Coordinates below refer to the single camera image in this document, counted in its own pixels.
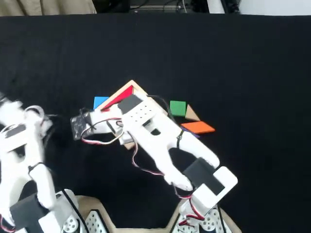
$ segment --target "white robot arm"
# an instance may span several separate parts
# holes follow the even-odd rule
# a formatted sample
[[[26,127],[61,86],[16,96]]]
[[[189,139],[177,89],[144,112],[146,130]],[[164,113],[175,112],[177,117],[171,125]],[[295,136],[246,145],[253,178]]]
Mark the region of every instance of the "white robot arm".
[[[137,92],[109,108],[109,112],[95,110],[72,118],[74,138],[90,144],[106,145],[86,140],[85,137],[114,133],[120,144],[134,141],[134,165],[139,144],[152,157],[160,172],[143,170],[163,175],[165,181],[174,187],[186,191],[195,188],[180,207],[183,217],[180,226],[201,224],[204,216],[237,184],[237,178],[228,168],[218,168],[220,161],[209,148],[189,132],[182,131],[145,94]],[[172,163],[168,152],[170,148],[187,151],[197,160],[181,173]]]
[[[23,110],[21,105],[0,93],[0,124],[5,126],[0,131],[0,226],[10,233],[61,232],[69,217],[78,219],[68,198],[76,208],[78,203],[70,190],[55,193],[51,173],[44,165],[42,140],[52,122],[41,107]],[[19,201],[30,180],[35,181],[37,194]],[[11,227],[4,226],[4,220]]]

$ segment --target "white bracket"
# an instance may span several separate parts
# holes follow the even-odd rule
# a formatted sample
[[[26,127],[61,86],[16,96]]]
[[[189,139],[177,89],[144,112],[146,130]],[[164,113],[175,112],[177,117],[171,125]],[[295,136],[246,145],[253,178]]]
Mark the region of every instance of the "white bracket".
[[[98,210],[91,210],[86,218],[89,233],[109,233]]]
[[[199,225],[196,226],[179,226],[178,223],[185,220],[181,215],[178,216],[176,224],[171,233],[199,233]],[[223,233],[223,227],[220,220],[219,212],[213,208],[208,214],[205,215],[205,220],[200,223],[202,229],[206,232]],[[232,233],[224,220],[226,233]]]

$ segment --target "colored block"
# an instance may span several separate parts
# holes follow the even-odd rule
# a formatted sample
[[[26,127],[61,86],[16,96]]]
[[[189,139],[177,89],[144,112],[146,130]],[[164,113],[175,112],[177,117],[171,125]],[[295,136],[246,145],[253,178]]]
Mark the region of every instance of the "colored block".
[[[200,121],[200,118],[199,118],[198,115],[194,112],[194,110],[190,107],[189,104],[188,104],[188,106],[187,106],[185,118],[188,119],[188,120]]]
[[[106,96],[95,96],[93,109],[96,109],[99,105],[104,103],[109,97]]]
[[[170,109],[173,116],[184,117],[186,114],[186,102],[171,100]]]
[[[191,133],[191,134],[192,134],[193,136],[195,136],[196,138],[199,138],[199,137],[200,137],[199,135],[197,135],[197,134],[191,132],[190,130],[187,130],[186,128],[184,128],[184,127],[182,127],[182,126],[180,126],[180,128],[183,129],[183,130],[186,131],[186,132]]]
[[[184,123],[181,125],[193,133],[209,133],[209,132],[215,131],[215,129],[213,127],[207,125],[203,121]]]
[[[109,97],[104,103],[102,103],[100,106],[98,106],[98,109],[103,109],[105,106],[109,105],[117,96],[119,96],[122,92],[124,92],[128,87],[133,86],[133,93],[141,92],[145,95],[147,95],[147,92],[145,92],[134,80],[130,80],[128,83],[126,83],[123,87],[121,87],[117,92],[115,92],[112,96]],[[167,115],[167,112],[151,97],[148,98],[150,101],[152,101],[156,106],[158,106],[160,109],[162,109],[163,113]]]
[[[105,106],[110,105],[115,101],[115,99],[124,94],[126,90],[128,90],[129,87],[132,87],[132,91],[135,94],[136,92],[143,93],[147,95],[147,92],[145,92],[134,80],[130,80],[128,83],[126,83],[123,87],[121,87],[118,91],[116,91],[112,96],[110,96],[104,103],[102,103],[100,106],[97,107],[97,109],[103,109]],[[156,106],[158,106],[160,109],[162,109],[163,113],[167,115],[167,112],[153,99],[153,98],[148,98],[150,101],[152,101]],[[124,144],[124,146],[129,150],[131,149],[135,143],[127,143]]]
[[[125,89],[121,94],[119,94],[117,97],[115,97],[110,103],[105,105],[103,108],[105,108],[107,106],[111,106],[111,105],[113,105],[115,103],[118,103],[121,100],[129,97],[132,94],[133,94],[133,86],[129,86],[127,89]]]

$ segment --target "black tablecloth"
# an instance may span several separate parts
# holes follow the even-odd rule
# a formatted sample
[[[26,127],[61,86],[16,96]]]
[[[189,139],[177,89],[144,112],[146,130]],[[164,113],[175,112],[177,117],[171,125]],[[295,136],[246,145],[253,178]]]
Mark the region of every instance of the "black tablecloth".
[[[216,129],[200,140],[239,179],[221,206],[242,230],[296,232],[303,224],[291,216],[309,204],[310,25],[311,17],[3,17],[0,90],[63,116],[46,152],[56,186],[99,198],[117,227],[164,227],[178,198],[117,143],[74,142],[69,118],[134,79],[149,94],[187,101]],[[173,159],[180,169],[192,161]]]

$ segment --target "black cable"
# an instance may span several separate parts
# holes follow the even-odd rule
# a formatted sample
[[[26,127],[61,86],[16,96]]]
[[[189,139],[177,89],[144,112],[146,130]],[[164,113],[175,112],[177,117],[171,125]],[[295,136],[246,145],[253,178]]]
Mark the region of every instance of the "black cable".
[[[88,113],[89,113],[90,110],[87,109],[87,108],[81,108],[79,112],[80,112],[80,115],[82,116],[84,122],[85,122],[86,124],[89,124],[89,125],[91,126],[91,129],[96,130],[96,128],[95,128],[94,126],[92,126],[92,122],[90,122],[88,119],[86,119],[86,117],[85,117],[85,115],[84,115],[85,112],[88,112]]]
[[[178,12],[178,10],[179,10],[180,2],[181,2],[181,0],[178,0],[177,3],[176,3],[176,9],[175,9],[176,12]]]
[[[145,0],[140,6],[134,7],[134,8],[130,8],[130,10],[138,9],[138,8],[140,8],[140,7],[144,6],[144,5],[146,5],[149,1],[150,1],[150,0]]]
[[[174,118],[172,112],[171,112],[171,108],[170,108],[169,104],[165,101],[165,99],[163,99],[161,96],[156,96],[156,95],[147,95],[147,97],[158,98],[159,100],[161,100],[161,101],[165,104],[165,107],[166,107],[166,109],[167,109],[167,113],[169,114],[170,119],[171,119],[176,125],[178,125],[177,122],[175,121],[175,118]]]
[[[222,227],[223,227],[223,231],[224,231],[224,233],[227,233],[227,231],[225,229],[225,224],[224,224],[224,219],[223,219],[222,211],[221,211],[221,209],[220,209],[218,204],[217,204],[217,208],[218,208],[218,212],[219,212],[220,222],[221,222]]]
[[[91,126],[95,126],[99,123],[105,122],[105,121],[109,121],[109,120],[120,120],[119,118],[109,118],[109,119],[105,119],[105,120],[101,120],[96,122],[95,124],[91,125]],[[82,134],[81,134],[81,138],[83,137],[83,135],[87,132],[87,130],[85,130]]]
[[[70,205],[72,206],[72,208],[74,209],[74,211],[76,212],[76,214],[78,215],[78,217],[80,218],[82,224],[84,225],[84,227],[86,229],[86,233],[89,233],[86,222],[84,221],[84,219],[83,219],[82,215],[80,214],[80,212],[78,211],[77,207],[74,205],[74,203],[72,202],[72,200],[70,199],[68,194],[65,192],[65,190],[63,188],[61,188],[61,190],[62,190],[64,196],[66,197],[66,199],[68,200],[68,202],[70,203]]]
[[[165,11],[166,5],[170,4],[171,2],[176,1],[176,0],[169,0],[163,5],[163,12]]]

